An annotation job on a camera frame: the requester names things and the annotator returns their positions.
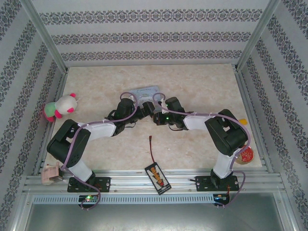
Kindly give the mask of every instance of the yellow object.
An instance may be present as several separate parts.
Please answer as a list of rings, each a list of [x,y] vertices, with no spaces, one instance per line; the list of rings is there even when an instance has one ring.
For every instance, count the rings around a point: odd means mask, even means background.
[[[247,120],[246,119],[240,119],[239,122],[243,125],[247,125]]]

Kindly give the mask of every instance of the white wall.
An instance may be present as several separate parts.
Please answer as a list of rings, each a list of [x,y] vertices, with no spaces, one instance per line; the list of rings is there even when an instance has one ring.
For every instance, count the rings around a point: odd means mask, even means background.
[[[0,0],[0,7],[0,231],[4,231],[21,178],[33,173],[47,127],[43,104],[54,100],[62,73],[20,2]]]
[[[308,230],[308,1],[283,0],[242,69],[275,172]]]
[[[269,0],[33,0],[67,66],[236,64]]]

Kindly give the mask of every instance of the red wire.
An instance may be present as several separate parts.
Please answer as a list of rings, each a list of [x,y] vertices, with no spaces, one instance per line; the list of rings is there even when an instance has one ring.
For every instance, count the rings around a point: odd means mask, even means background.
[[[153,154],[152,154],[152,136],[149,136],[149,142],[150,142],[151,157],[152,157],[153,163],[155,163],[154,158],[153,158]]]

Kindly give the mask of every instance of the aluminum frame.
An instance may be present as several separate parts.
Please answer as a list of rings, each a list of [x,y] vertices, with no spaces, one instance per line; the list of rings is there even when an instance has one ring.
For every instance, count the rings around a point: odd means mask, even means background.
[[[251,35],[247,45],[245,46],[242,55],[237,62],[238,70],[241,70],[245,65],[247,59],[250,56],[251,51],[255,47],[256,43],[258,42],[264,28],[266,27],[267,23],[269,22],[270,18],[272,17],[273,13],[275,12],[276,8],[278,7],[280,0],[269,0],[268,5],[266,6],[253,34]]]
[[[25,11],[27,12],[28,16],[30,17],[33,25],[35,26],[35,28],[37,29],[38,33],[41,35],[44,43],[46,44],[48,50],[50,51],[53,59],[55,60],[55,62],[57,63],[59,69],[61,70],[61,73],[65,73],[68,68],[64,63],[64,60],[61,56],[61,54],[59,53],[56,45],[54,44],[48,30],[46,29],[39,13],[37,12],[37,10],[35,9],[35,6],[32,2],[32,0],[20,0],[21,5],[23,6],[23,8],[25,9]]]
[[[244,107],[248,116],[249,124],[252,133],[255,137],[256,145],[261,159],[262,167],[242,167],[234,170],[243,170],[246,174],[246,182],[241,193],[272,193],[276,206],[285,230],[297,231],[298,225],[293,214],[289,198],[286,194],[284,183],[280,173],[274,173],[271,167],[268,154],[266,152],[262,136],[257,125],[256,117],[249,101],[247,89],[244,85],[243,76],[237,72],[233,65],[234,75],[241,93]],[[67,74],[64,76],[59,90],[58,98],[62,96]],[[51,186],[44,186],[41,184],[40,172],[44,167],[44,161],[47,155],[47,144],[52,136],[53,125],[48,127],[47,136],[43,144],[40,159],[35,168],[35,176],[27,176],[25,184],[22,189],[22,195],[17,207],[13,224],[10,231],[24,231],[31,213],[31,208],[37,196],[57,196],[67,197],[72,195],[86,195],[87,193],[68,193],[67,184],[70,175],[65,174],[64,180]],[[172,190],[165,193],[167,196],[181,198],[188,193],[191,195],[212,195],[214,193],[224,192],[197,192],[196,185],[190,179],[195,176],[209,176],[210,169],[178,169],[178,170],[164,170],[163,171]],[[156,190],[153,187],[151,180],[148,178],[144,170],[102,170],[95,172],[98,177],[111,177],[109,193],[102,193],[111,197],[130,196],[138,197],[140,195],[155,195]],[[239,184],[242,183],[243,177],[240,174],[235,174],[238,177]]]

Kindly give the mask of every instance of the red round object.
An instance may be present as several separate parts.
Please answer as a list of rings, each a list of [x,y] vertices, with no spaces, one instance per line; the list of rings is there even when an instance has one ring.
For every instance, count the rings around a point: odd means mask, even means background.
[[[248,164],[254,159],[254,151],[251,147],[248,147],[244,152],[242,152],[236,159],[239,164]]]

